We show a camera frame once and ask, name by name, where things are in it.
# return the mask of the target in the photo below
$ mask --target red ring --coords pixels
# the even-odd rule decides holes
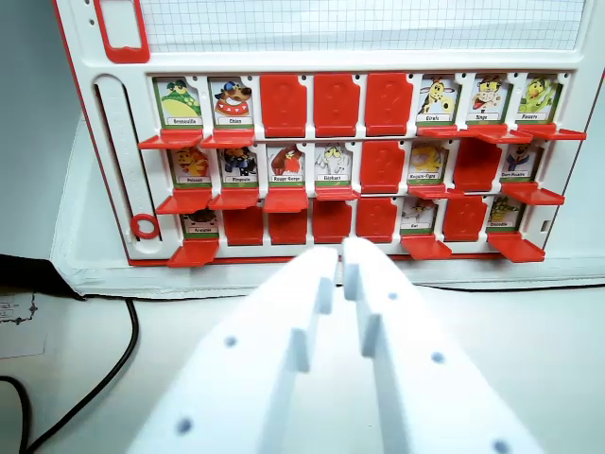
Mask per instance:
[[[146,234],[145,232],[141,232],[139,222],[142,220],[151,222],[151,224],[153,225],[153,230],[148,234]],[[158,220],[152,215],[136,215],[130,220],[130,229],[136,236],[142,239],[153,239],[160,234],[160,226],[158,225]]]

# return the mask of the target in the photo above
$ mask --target grid paper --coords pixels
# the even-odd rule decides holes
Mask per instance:
[[[152,52],[573,49],[584,0],[141,0]]]

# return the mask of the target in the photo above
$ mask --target white table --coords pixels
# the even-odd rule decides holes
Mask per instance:
[[[604,288],[422,293],[546,452],[603,452]],[[194,345],[238,301],[137,303],[141,338],[130,366],[41,452],[124,452]],[[52,306],[45,354],[0,359],[0,375],[19,377],[30,392],[34,436],[93,388],[130,338],[120,301],[39,295],[37,303]],[[370,361],[358,354],[354,304],[337,298],[320,320],[312,372],[297,381],[284,453],[381,452],[372,381]],[[16,452],[20,424],[16,394],[0,384],[1,452]]]

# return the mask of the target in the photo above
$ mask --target red flap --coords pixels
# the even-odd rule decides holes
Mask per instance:
[[[446,241],[477,241],[488,206],[481,196],[466,196],[447,202],[443,234]]]
[[[179,189],[172,191],[172,196],[168,197],[156,210],[158,215],[188,215],[198,210],[203,210],[208,206],[212,198],[212,189],[209,187]]]
[[[352,137],[359,115],[360,87],[351,74],[314,77],[313,120],[317,137]]]
[[[211,210],[243,210],[256,206],[258,188],[256,187],[223,187],[222,192],[209,203]]]
[[[356,234],[374,243],[390,243],[395,231],[397,207],[390,197],[367,197],[357,202]]]
[[[526,132],[546,140],[585,140],[586,132],[558,130],[557,125],[519,125],[518,131]]]
[[[545,252],[519,232],[488,234],[488,243],[514,263],[542,262]]]
[[[459,199],[464,197],[464,191],[459,189],[445,189],[445,183],[440,184],[411,184],[407,187],[407,194],[430,201],[433,199]]]
[[[267,213],[298,213],[308,206],[304,186],[270,187],[263,209]]]
[[[168,267],[202,267],[215,259],[218,238],[185,239],[182,246],[168,260]]]
[[[361,154],[361,192],[395,194],[399,190],[406,153],[396,140],[364,142]]]
[[[315,186],[315,197],[318,201],[354,201],[359,193],[350,186]]]
[[[351,232],[352,208],[345,201],[313,201],[313,237],[316,243],[340,244]]]
[[[194,147],[201,140],[201,130],[161,130],[160,135],[139,144],[140,149],[181,149]]]
[[[263,210],[260,207],[225,211],[223,222],[230,246],[262,246]]]
[[[500,166],[501,149],[478,139],[462,139],[458,149],[454,184],[462,191],[491,191]]]
[[[271,213],[268,215],[268,234],[271,244],[305,244],[307,210],[300,213]]]
[[[201,141],[201,148],[241,148],[254,143],[254,129],[218,130],[214,129],[210,137]]]
[[[548,189],[541,189],[535,182],[502,183],[501,191],[527,205],[563,205],[565,197]]]
[[[366,133],[406,135],[414,86],[406,73],[370,73],[366,94]]]
[[[435,239],[435,234],[402,236],[401,244],[416,260],[437,260],[452,255],[450,248]]]
[[[304,137],[306,87],[295,74],[261,76],[266,137]]]

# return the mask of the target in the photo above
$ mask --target black cable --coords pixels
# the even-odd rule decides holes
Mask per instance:
[[[132,323],[132,334],[130,335],[129,346],[126,347],[126,351],[122,357],[115,363],[113,368],[107,375],[90,391],[86,396],[80,400],[71,410],[69,410],[52,428],[43,433],[36,441],[34,441],[29,447],[27,446],[29,439],[29,431],[31,429],[31,405],[29,403],[29,397],[27,396],[26,388],[23,384],[11,376],[0,376],[0,381],[6,381],[15,387],[21,400],[21,406],[23,409],[23,429],[21,433],[21,445],[19,448],[19,454],[30,454],[36,452],[40,446],[46,442],[50,437],[55,435],[61,430],[67,423],[69,423],[74,416],[76,416],[84,407],[86,407],[103,389],[113,380],[113,378],[120,372],[124,364],[129,360],[130,355],[134,351],[137,341],[139,340],[139,319],[136,315],[136,309],[132,299],[128,298],[126,301],[126,307],[129,310],[130,322]]]

